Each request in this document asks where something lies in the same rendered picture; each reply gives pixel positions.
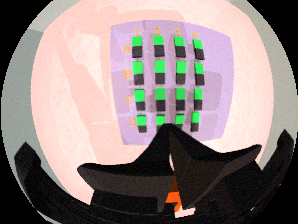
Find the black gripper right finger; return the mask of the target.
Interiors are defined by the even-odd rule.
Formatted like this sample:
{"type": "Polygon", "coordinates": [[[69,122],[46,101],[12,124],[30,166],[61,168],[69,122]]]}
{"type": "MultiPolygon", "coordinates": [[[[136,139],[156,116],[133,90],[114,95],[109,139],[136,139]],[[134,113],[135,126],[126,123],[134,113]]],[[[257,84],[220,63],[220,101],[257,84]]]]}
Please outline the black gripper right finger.
{"type": "Polygon", "coordinates": [[[172,123],[168,127],[169,153],[176,173],[174,176],[177,179],[182,210],[194,208],[194,204],[205,197],[222,177],[245,167],[261,153],[261,144],[221,153],[200,143],[172,123]]]}

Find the lavender switch panel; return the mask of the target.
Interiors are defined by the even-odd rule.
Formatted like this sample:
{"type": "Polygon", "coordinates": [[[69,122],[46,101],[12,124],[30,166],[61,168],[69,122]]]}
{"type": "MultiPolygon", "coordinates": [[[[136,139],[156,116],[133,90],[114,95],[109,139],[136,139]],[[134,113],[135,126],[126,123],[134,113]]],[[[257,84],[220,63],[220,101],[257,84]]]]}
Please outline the lavender switch panel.
{"type": "Polygon", "coordinates": [[[230,36],[177,20],[110,26],[110,76],[122,145],[149,145],[172,123],[222,139],[234,83],[230,36]]]}

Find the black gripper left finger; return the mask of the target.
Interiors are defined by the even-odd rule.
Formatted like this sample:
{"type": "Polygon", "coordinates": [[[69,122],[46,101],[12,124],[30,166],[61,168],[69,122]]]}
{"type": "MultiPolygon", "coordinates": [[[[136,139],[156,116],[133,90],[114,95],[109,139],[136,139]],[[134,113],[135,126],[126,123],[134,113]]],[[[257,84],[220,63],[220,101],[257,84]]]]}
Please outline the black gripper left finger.
{"type": "Polygon", "coordinates": [[[162,213],[174,177],[169,145],[168,124],[161,124],[148,148],[132,163],[85,163],[77,167],[77,172],[93,190],[134,197],[157,197],[157,213],[162,213]]]}

